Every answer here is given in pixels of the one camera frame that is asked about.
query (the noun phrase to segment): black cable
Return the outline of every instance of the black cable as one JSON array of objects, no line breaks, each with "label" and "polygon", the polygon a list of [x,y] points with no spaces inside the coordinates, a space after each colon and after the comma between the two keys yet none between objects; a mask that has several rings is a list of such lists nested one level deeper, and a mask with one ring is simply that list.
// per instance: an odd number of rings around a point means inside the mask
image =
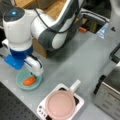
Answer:
[{"label": "black cable", "polygon": [[97,14],[95,14],[95,13],[88,12],[88,11],[83,11],[83,12],[81,12],[81,13],[89,13],[89,14],[95,15],[95,16],[97,16],[97,17],[103,19],[103,20],[105,21],[105,23],[108,23],[108,21],[107,21],[105,18],[103,18],[103,17],[101,17],[101,16],[99,16],[99,15],[97,15]]},{"label": "black cable", "polygon": [[32,57],[34,60],[38,61],[40,64],[40,68],[42,68],[42,64],[37,57],[33,56],[32,54],[30,54],[29,56]]},{"label": "black cable", "polygon": [[71,27],[73,26],[73,24],[74,24],[74,22],[75,22],[75,19],[76,19],[76,16],[77,16],[77,14],[75,14],[75,18],[74,18],[73,22],[71,23],[70,27],[68,27],[68,28],[67,28],[66,30],[64,30],[64,31],[59,32],[59,31],[56,31],[56,30],[54,30],[54,29],[51,29],[51,28],[44,22],[44,20],[41,18],[41,16],[40,16],[40,14],[38,13],[38,11],[37,11],[35,8],[34,8],[34,10],[35,10],[35,12],[37,13],[39,19],[40,19],[40,20],[43,22],[43,24],[48,28],[48,30],[50,30],[50,31],[52,31],[52,32],[54,32],[54,33],[59,33],[59,34],[65,33],[65,32],[67,32],[68,30],[70,30]]},{"label": "black cable", "polygon": [[14,6],[12,5],[12,3],[9,4],[9,3],[7,3],[6,1],[2,1],[2,3],[3,3],[4,5],[8,5],[8,6],[11,6],[12,8],[14,8]]},{"label": "black cable", "polygon": [[0,57],[1,57],[1,58],[3,58],[3,59],[5,58],[5,56],[4,56],[4,55],[2,55],[2,54],[0,54]]}]

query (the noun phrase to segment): pink plate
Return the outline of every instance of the pink plate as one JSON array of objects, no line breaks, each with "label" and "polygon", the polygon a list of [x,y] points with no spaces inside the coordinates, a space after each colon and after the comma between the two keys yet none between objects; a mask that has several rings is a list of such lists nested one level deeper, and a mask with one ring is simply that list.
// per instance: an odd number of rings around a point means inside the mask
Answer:
[{"label": "pink plate", "polygon": [[66,120],[75,111],[75,100],[70,91],[56,91],[46,100],[45,104],[48,115],[54,120]]}]

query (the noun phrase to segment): cable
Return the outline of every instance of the cable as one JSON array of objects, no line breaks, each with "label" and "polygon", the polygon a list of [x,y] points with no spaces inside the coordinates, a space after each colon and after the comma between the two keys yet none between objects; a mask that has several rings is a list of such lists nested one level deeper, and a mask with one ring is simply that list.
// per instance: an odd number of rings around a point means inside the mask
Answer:
[{"label": "cable", "polygon": [[6,1],[2,1],[2,3],[4,4],[4,5],[8,5],[8,6],[11,6],[12,8],[14,8],[14,6],[13,5],[11,5],[11,4],[9,4],[9,3],[7,3]]},{"label": "cable", "polygon": [[107,21],[105,18],[103,18],[103,17],[101,17],[101,16],[99,16],[99,15],[97,15],[97,14],[95,14],[95,13],[88,12],[88,11],[83,11],[83,12],[81,12],[81,13],[89,13],[89,14],[95,15],[95,16],[97,16],[97,17],[103,19],[103,20],[105,21],[105,23],[108,23],[108,21]]},{"label": "cable", "polygon": [[37,11],[35,8],[34,8],[34,10],[35,10],[35,12],[37,13],[39,19],[40,19],[40,20],[43,22],[43,24],[48,28],[48,30],[50,30],[50,31],[52,31],[52,32],[54,32],[54,33],[59,33],[59,34],[62,34],[62,33],[67,32],[67,31],[73,26],[73,24],[74,24],[74,22],[75,22],[75,19],[76,19],[76,17],[77,17],[77,14],[75,14],[75,18],[74,18],[73,22],[71,23],[70,27],[68,27],[68,28],[67,28],[66,30],[64,30],[64,31],[59,32],[59,31],[56,31],[56,30],[50,28],[50,27],[44,22],[44,20],[41,18],[41,16],[40,16],[40,14],[38,13],[38,11]]},{"label": "cable", "polygon": [[1,57],[1,58],[3,58],[3,59],[5,58],[5,56],[4,56],[4,55],[2,55],[2,54],[0,54],[0,57]]}]

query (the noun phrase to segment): table surface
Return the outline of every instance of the table surface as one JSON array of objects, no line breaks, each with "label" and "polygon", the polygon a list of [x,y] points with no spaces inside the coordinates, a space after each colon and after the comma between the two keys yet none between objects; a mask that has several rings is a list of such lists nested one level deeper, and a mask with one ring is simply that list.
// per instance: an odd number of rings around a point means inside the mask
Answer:
[{"label": "table surface", "polygon": [[[40,86],[34,91],[21,90],[16,85],[19,71],[14,70],[0,58],[0,80],[36,115],[39,103],[59,83],[70,87],[76,79],[82,81],[76,91],[84,100],[83,108],[74,120],[113,120],[105,112],[94,105],[93,91],[102,74],[108,75],[115,67],[109,59],[115,44],[110,40],[101,39],[96,34],[76,32],[74,37],[64,47],[56,52],[50,52],[49,58],[34,53],[43,63],[44,73]],[[4,48],[0,53],[6,55]]]},{"label": "table surface", "polygon": [[38,2],[37,0],[15,0],[16,6],[21,8],[26,8],[34,2]]}]

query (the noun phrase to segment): orange object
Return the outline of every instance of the orange object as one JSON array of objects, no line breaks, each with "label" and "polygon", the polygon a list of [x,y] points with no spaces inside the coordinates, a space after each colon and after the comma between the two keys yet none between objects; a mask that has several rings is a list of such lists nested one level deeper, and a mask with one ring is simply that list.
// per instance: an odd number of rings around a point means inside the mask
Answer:
[{"label": "orange object", "polygon": [[85,29],[85,28],[83,28],[83,27],[79,27],[79,31],[87,32],[87,29]]},{"label": "orange object", "polygon": [[23,81],[23,84],[25,86],[30,86],[32,84],[34,84],[36,82],[36,78],[34,76],[31,76],[29,78],[27,78],[26,80]]}]

